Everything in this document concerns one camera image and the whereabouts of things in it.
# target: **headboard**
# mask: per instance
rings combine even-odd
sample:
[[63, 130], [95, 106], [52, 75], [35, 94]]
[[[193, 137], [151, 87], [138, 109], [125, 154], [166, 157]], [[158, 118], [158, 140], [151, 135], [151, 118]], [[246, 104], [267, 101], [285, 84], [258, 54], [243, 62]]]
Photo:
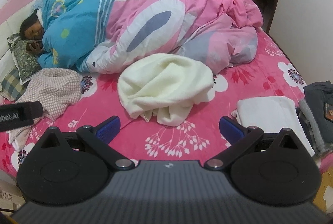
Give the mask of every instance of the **headboard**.
[[14, 67], [7, 38], [19, 32], [21, 23], [31, 14], [34, 1], [8, 0], [0, 9], [0, 82]]

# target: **person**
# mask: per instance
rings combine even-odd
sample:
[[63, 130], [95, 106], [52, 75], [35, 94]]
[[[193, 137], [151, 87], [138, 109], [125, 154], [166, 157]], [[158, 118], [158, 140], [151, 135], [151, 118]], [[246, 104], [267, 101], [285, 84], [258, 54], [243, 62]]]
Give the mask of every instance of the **person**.
[[[43, 21], [41, 17], [41, 10], [36, 9], [34, 12], [25, 19], [20, 28], [20, 36], [22, 39], [39, 41], [43, 39], [44, 36], [44, 28]], [[30, 44], [30, 51], [28, 53], [32, 53], [36, 56], [42, 54], [44, 51], [42, 42], [35, 42], [34, 45]]]

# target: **pink floral bed sheet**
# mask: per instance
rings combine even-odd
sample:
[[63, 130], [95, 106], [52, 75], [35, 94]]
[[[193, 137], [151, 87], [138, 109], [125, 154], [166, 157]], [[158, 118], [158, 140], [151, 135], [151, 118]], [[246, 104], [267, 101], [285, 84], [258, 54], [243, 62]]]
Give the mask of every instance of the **pink floral bed sheet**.
[[0, 168], [16, 176], [24, 158], [51, 125], [63, 132], [78, 127], [98, 125], [107, 118], [120, 117], [122, 129], [109, 144], [124, 156], [138, 160], [199, 160], [201, 163], [223, 151], [230, 144], [219, 132], [219, 120], [236, 108], [240, 99], [257, 96], [286, 96], [295, 101], [304, 97], [305, 82], [281, 50], [259, 29], [258, 50], [248, 64], [224, 69], [214, 76], [209, 101], [192, 108], [186, 121], [178, 127], [132, 120], [119, 102], [119, 75], [89, 74], [82, 77], [82, 97], [55, 122], [44, 118], [36, 124], [26, 146], [15, 152], [8, 144], [8, 134], [0, 134]]

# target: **blue comforter section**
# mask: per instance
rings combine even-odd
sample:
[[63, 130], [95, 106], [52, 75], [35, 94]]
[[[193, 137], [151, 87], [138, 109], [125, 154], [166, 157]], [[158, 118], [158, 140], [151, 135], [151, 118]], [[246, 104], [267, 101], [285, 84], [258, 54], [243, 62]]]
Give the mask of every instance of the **blue comforter section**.
[[43, 0], [42, 68], [78, 68], [99, 43], [114, 0]]

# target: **gray ribbed surface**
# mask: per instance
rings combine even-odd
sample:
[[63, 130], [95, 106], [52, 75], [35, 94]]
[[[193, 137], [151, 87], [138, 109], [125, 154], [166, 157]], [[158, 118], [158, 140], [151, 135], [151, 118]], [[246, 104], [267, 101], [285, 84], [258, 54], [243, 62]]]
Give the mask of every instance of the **gray ribbed surface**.
[[237, 193], [221, 172], [197, 161], [141, 161], [117, 172], [94, 198], [67, 207], [27, 203], [13, 216], [26, 223], [253, 223], [324, 224], [328, 218], [310, 203], [268, 207]]

